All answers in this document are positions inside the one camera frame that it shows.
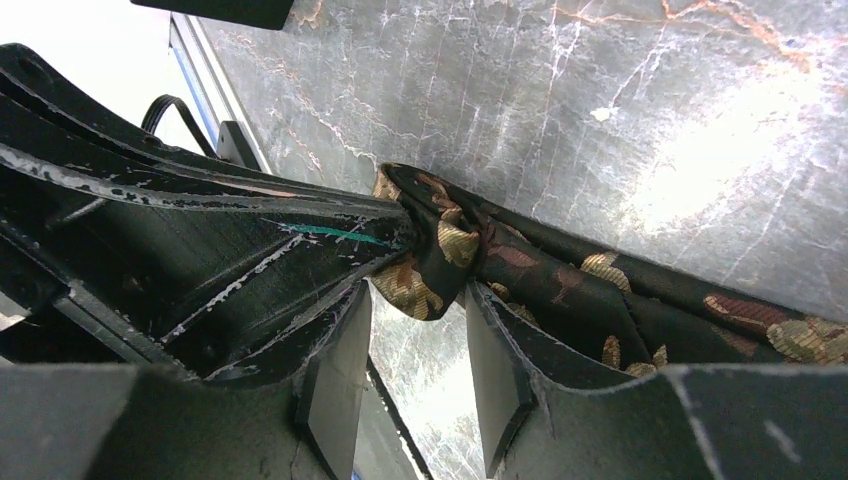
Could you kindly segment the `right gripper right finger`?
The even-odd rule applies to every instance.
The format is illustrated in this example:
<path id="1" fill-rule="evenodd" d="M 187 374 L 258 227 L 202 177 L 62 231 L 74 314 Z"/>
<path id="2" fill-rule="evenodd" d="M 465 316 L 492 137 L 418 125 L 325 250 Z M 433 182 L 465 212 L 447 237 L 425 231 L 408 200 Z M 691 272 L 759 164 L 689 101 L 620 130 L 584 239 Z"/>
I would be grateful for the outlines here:
<path id="1" fill-rule="evenodd" d="M 486 286 L 465 294 L 490 479 L 843 479 L 847 371 L 673 365 L 632 378 L 553 339 Z"/>

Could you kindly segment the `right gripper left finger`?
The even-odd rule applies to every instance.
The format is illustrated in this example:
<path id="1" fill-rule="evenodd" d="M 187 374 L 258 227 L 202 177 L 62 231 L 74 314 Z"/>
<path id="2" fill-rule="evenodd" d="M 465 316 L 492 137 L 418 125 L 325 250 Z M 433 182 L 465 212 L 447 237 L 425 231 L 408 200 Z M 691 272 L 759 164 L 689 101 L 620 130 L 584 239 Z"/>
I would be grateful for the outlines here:
<path id="1" fill-rule="evenodd" d="M 275 383 L 157 367 L 1 370 L 5 479 L 348 479 L 370 335 L 360 282 L 276 347 Z"/>

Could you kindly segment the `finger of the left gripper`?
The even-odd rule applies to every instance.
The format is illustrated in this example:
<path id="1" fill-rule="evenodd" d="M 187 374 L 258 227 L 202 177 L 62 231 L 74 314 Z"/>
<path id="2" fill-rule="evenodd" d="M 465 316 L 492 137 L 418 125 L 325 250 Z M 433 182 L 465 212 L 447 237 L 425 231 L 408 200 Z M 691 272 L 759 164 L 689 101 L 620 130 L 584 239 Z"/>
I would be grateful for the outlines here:
<path id="1" fill-rule="evenodd" d="M 180 210 L 402 219 L 374 199 L 162 143 L 94 101 L 34 50 L 1 47 L 1 164 L 109 200 Z"/>
<path id="2" fill-rule="evenodd" d="M 414 241 L 400 207 L 97 150 L 1 152 L 2 352 L 276 383 Z"/>

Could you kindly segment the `black gold floral tie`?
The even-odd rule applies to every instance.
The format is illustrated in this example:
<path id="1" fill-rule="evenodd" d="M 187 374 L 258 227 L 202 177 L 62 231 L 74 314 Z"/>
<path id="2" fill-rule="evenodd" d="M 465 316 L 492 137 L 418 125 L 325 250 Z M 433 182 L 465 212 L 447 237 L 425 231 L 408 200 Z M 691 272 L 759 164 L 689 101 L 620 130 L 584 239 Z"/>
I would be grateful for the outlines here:
<path id="1" fill-rule="evenodd" d="M 478 281 L 524 322 L 633 377 L 675 363 L 847 361 L 843 324 L 620 254 L 429 172 L 383 164 L 373 193 L 400 203 L 419 236 L 372 278 L 412 318 L 441 318 Z"/>

